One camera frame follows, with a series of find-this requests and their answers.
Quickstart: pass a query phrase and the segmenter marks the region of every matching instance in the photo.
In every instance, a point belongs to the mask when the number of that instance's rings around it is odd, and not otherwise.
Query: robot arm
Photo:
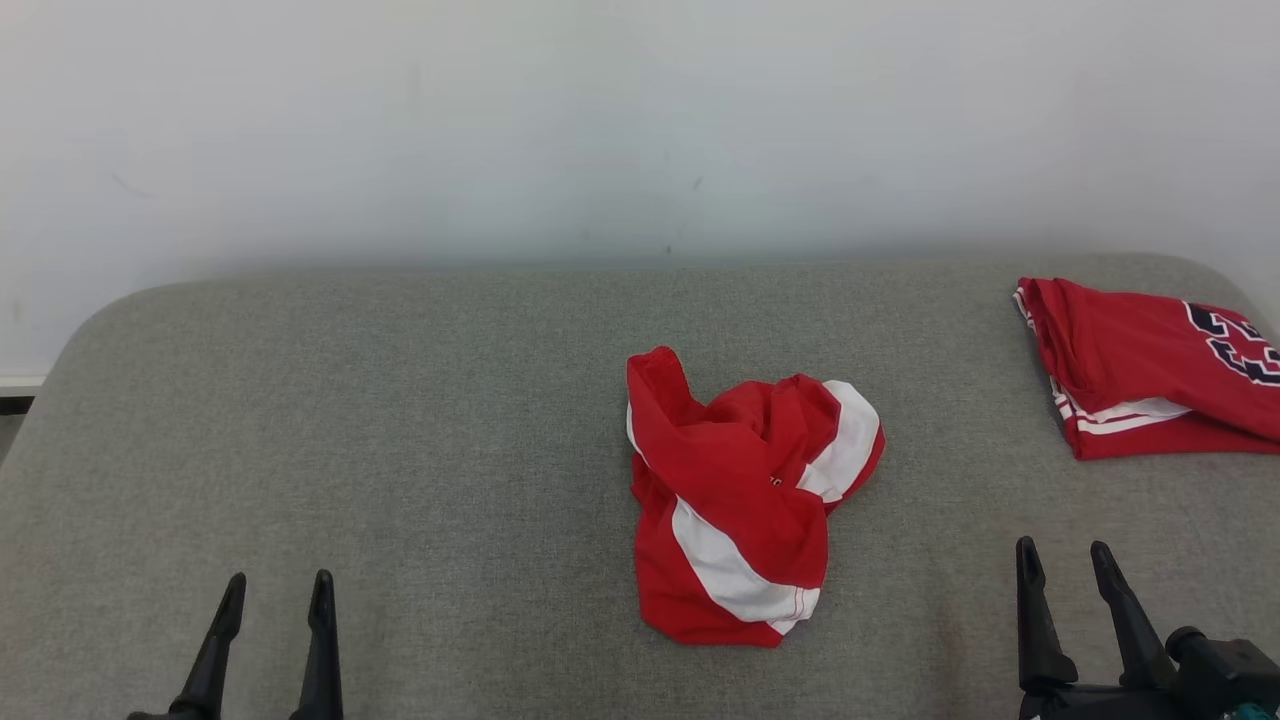
[[[196,653],[187,684],[164,715],[133,712],[128,720],[221,720],[223,684],[232,641],[239,633],[244,612],[244,574],[227,583],[227,592]],[[338,615],[334,607],[333,575],[316,573],[307,606],[311,648],[302,675],[302,697],[289,720],[342,720],[342,678],[338,673]]]
[[[1210,641],[1196,628],[1162,646],[1111,548],[1091,548],[1098,593],[1111,606],[1124,673],[1119,685],[1078,685],[1044,600],[1036,543],[1018,541],[1019,720],[1275,720],[1280,666],[1249,641]],[[1174,661],[1179,667],[1174,669]]]

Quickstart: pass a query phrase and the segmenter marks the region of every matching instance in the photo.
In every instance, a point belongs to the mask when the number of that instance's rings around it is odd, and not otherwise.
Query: gray upholstered platform
[[[1021,274],[1257,316],[1155,256],[260,277],[123,300],[70,342],[0,469],[0,716],[161,710],[237,570],[228,719],[297,702],[320,566],[349,717],[1012,716],[1028,533],[1084,679],[1120,669],[1094,538],[1161,634],[1280,656],[1280,457],[1073,460],[1009,300]],[[883,419],[879,470],[832,516],[822,602],[776,651],[640,620],[623,363],[659,343],[700,397],[803,372]]]

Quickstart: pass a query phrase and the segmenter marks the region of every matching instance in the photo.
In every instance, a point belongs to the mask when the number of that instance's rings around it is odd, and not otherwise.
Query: red fabric
[[[1023,278],[1018,297],[1044,369],[1085,413],[1147,398],[1190,409],[1123,432],[1066,418],[1078,459],[1280,452],[1280,352],[1239,313],[1065,279]]]
[[[777,646],[778,630],[740,620],[704,588],[672,530],[677,502],[728,536],[769,583],[818,588],[827,571],[827,514],[870,475],[883,436],[877,432],[852,487],[824,506],[796,487],[837,434],[841,405],[818,380],[746,382],[704,406],[690,395],[676,354],[658,347],[628,360],[627,389],[640,451],[631,489],[643,507],[636,578],[644,619],[684,643]]]

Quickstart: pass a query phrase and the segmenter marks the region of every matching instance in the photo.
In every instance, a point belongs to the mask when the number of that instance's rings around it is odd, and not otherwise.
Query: white wall
[[[339,256],[1143,249],[1277,316],[1277,27],[1275,0],[6,0],[0,375],[133,290]]]

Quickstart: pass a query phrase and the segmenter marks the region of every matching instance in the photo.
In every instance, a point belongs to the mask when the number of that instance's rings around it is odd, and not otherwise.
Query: red jersey
[[[777,646],[818,602],[827,514],[883,451],[876,410],[806,375],[701,405],[669,347],[627,361],[627,395],[641,615],[684,643]]]
[[[1064,279],[1014,300],[1076,459],[1280,452],[1280,352],[1244,315]]]

